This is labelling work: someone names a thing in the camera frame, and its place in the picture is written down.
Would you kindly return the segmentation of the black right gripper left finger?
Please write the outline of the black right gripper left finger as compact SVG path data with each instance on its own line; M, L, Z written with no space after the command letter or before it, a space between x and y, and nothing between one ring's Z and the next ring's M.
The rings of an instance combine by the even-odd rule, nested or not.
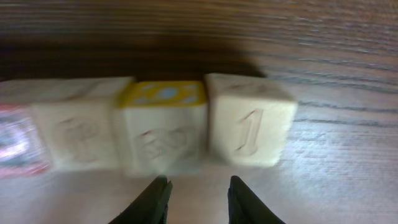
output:
M166 224L172 188L172 182L165 175L158 175L109 224Z

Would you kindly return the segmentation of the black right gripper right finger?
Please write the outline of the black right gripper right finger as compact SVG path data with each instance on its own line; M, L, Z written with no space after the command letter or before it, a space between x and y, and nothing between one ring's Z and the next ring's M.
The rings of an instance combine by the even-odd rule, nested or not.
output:
M229 224L285 224L234 175L228 189Z

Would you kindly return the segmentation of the wooden block green yellow sides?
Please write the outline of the wooden block green yellow sides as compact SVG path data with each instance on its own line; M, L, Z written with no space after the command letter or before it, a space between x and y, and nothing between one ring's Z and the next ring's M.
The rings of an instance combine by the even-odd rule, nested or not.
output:
M118 96L114 123L128 177L192 174L205 153L208 104L203 83L132 82Z

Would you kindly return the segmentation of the wooden block number 1 red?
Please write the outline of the wooden block number 1 red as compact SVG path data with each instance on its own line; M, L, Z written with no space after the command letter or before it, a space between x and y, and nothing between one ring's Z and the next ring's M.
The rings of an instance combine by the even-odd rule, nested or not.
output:
M231 165L276 165L298 108L297 100L267 78L209 73L205 81L210 153Z

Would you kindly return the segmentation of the wooden block letter J blue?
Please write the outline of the wooden block letter J blue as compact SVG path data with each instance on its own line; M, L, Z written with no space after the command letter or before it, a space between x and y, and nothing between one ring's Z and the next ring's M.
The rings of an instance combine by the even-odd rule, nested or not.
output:
M118 168L113 114L117 97L133 81L133 77L56 80L29 98L54 168Z

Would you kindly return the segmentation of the wooden block red letter U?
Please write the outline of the wooden block red letter U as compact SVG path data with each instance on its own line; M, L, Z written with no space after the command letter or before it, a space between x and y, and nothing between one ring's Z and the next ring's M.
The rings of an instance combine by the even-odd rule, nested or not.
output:
M50 167L45 144L31 110L56 80L1 82L1 177L35 175Z

